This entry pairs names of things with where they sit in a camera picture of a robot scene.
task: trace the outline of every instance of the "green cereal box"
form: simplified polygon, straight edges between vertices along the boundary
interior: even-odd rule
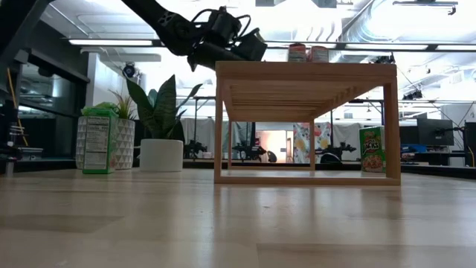
[[[362,171],[385,172],[385,131],[384,127],[360,129],[360,155]]]
[[[91,109],[86,120],[83,173],[114,172],[118,115],[110,109]]]

